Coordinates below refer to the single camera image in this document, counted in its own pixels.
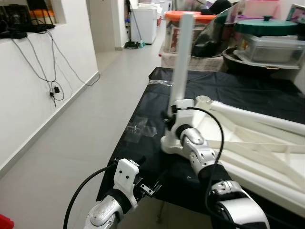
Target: table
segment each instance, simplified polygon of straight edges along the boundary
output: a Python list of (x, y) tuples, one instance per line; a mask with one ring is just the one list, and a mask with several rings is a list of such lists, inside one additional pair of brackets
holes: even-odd
[[(170, 82), (172, 74), (172, 69), (156, 68), (149, 78)], [(171, 89), (169, 85), (170, 83), (149, 84), (130, 119), (130, 122), (133, 122), (137, 117), (148, 118), (146, 125), (155, 127), (157, 134), (153, 137), (142, 136), (139, 142), (135, 143), (125, 141), (124, 132), (110, 162), (115, 158), (137, 161), (144, 156), (146, 160), (141, 165), (139, 174), (144, 178), (145, 184), (154, 185), (161, 175), (166, 181), (157, 193), (157, 199), (205, 213), (204, 189), (200, 186), (189, 161), (161, 151), (160, 139), (165, 128), (161, 112), (167, 109)], [(209, 96), (212, 100), (237, 108), (305, 124), (304, 96), (290, 81), (234, 76), (212, 71), (189, 71), (185, 98), (194, 99), (199, 95)], [(106, 191), (113, 187), (114, 171), (105, 173), (97, 200), (102, 200)], [(304, 224), (302, 217), (247, 191), (266, 213), (293, 225)], [(280, 228), (272, 220), (270, 224), (272, 228)]]

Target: white appliance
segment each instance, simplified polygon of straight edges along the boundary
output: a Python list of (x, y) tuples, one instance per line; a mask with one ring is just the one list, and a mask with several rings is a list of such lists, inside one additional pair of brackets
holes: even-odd
[(160, 4), (162, 8), (162, 20), (164, 20), (165, 13), (173, 9), (173, 1), (172, 0), (153, 0), (154, 3)]
[(137, 21), (142, 40), (146, 44), (152, 44), (157, 36), (157, 8), (156, 7), (143, 7), (132, 9), (134, 14), (131, 13), (131, 33), (132, 41), (140, 42), (139, 32), (134, 18)]

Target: white vertical post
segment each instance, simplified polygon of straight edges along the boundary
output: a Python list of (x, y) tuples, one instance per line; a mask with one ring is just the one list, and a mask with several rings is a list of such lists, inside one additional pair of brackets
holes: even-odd
[(176, 66), (173, 70), (173, 86), (171, 90), (170, 100), (168, 106), (172, 106), (176, 100), (184, 99), (185, 87), (187, 80), (187, 67), (190, 61), (194, 15), (192, 12), (183, 14), (180, 23), (180, 34), (178, 41), (178, 55), (176, 59)]

